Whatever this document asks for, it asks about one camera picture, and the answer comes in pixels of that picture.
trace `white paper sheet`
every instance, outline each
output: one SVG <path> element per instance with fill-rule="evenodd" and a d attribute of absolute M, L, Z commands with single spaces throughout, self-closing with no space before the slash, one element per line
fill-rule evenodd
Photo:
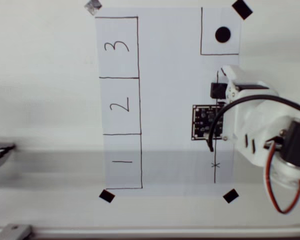
<path fill-rule="evenodd" d="M 231 182 L 233 145 L 217 140 L 215 154 L 193 141 L 192 107 L 216 104 L 211 83 L 223 65 L 238 64 L 240 16 L 231 8 L 103 8 L 95 22 L 106 187 L 193 195 Z M 225 43 L 216 41 L 220 27 L 231 32 Z"/>

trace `handwritten number 3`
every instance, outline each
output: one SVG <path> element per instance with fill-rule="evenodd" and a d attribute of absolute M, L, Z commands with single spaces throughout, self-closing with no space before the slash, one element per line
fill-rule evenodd
<path fill-rule="evenodd" d="M 113 110 L 113 109 L 112 109 L 112 106 L 118 106 L 118 107 L 120 107 L 120 108 L 123 108 L 123 109 L 126 110 L 127 112 L 129 112 L 129 98 L 128 98 L 128 97 L 126 98 L 126 108 L 125 108 L 124 106 L 119 105 L 119 104 L 111 103 L 111 104 L 110 104 L 110 109 L 111 109 L 111 111 Z"/>
<path fill-rule="evenodd" d="M 104 50 L 107 51 L 107 45 L 110 45 L 113 48 L 113 50 L 116 50 L 116 44 L 123 44 L 128 50 L 128 52 L 130 52 L 128 46 L 123 41 L 115 41 L 114 44 L 111 44 L 110 42 L 106 42 L 104 44 Z"/>

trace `red wire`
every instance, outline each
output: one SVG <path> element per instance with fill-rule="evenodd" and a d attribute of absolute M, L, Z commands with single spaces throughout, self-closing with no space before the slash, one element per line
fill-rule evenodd
<path fill-rule="evenodd" d="M 279 213 L 287 214 L 296 206 L 296 204 L 297 204 L 297 202 L 300 198 L 300 179 L 299 179 L 299 187 L 297 189 L 297 192 L 295 194 L 295 197 L 294 197 L 292 203 L 285 210 L 282 210 L 279 207 L 278 203 L 277 203 L 277 200 L 275 198 L 274 192 L 273 192 L 272 187 L 271 187 L 271 180 L 270 180 L 270 168 L 271 168 L 272 159 L 273 159 L 274 154 L 275 154 L 275 150 L 276 150 L 276 144 L 275 144 L 275 142 L 273 142 L 271 144 L 268 159 L 266 161 L 266 166 L 265 166 L 266 167 L 266 169 L 265 169 L 265 183 L 266 183 L 266 188 L 267 188 L 268 194 L 271 198 L 271 201 L 272 201 L 275 209 Z"/>

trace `black cable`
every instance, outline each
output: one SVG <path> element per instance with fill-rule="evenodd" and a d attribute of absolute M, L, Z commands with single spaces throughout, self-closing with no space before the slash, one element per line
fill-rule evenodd
<path fill-rule="evenodd" d="M 248 102 L 248 101 L 252 101 L 252 100 L 271 100 L 274 102 L 278 102 L 278 103 L 282 103 L 285 104 L 287 106 L 290 106 L 296 110 L 300 111 L 300 105 L 287 100 L 285 98 L 279 97 L 279 96 L 273 96 L 273 95 L 252 95 L 252 96 L 246 96 L 246 97 L 242 97 L 239 98 L 238 100 L 235 100 L 231 103 L 229 103 L 228 105 L 224 106 L 223 108 L 221 108 L 221 110 L 218 112 L 218 114 L 215 116 L 215 119 L 213 120 L 211 126 L 210 126 L 210 130 L 209 130 L 209 137 L 208 137 L 208 147 L 210 148 L 210 151 L 213 152 L 214 151 L 214 147 L 213 147 L 213 136 L 214 136 L 214 132 L 215 132 L 215 128 L 217 125 L 217 122 L 219 121 L 219 119 L 221 118 L 221 116 L 223 114 L 225 114 L 226 111 L 230 110 L 231 108 L 233 108 L 235 105 L 244 103 L 244 102 Z"/>

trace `handwritten number 2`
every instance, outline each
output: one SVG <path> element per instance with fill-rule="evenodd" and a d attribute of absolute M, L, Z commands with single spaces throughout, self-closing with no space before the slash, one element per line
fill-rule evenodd
<path fill-rule="evenodd" d="M 129 98 L 128 98 L 128 97 L 126 98 L 126 107 L 121 106 L 121 105 L 116 104 L 116 103 L 111 103 L 111 104 L 110 104 L 110 109 L 111 109 L 111 111 L 113 110 L 113 109 L 112 109 L 112 106 L 118 106 L 118 107 L 120 107 L 120 108 L 123 108 L 123 109 L 126 110 L 127 112 L 129 112 Z"/>

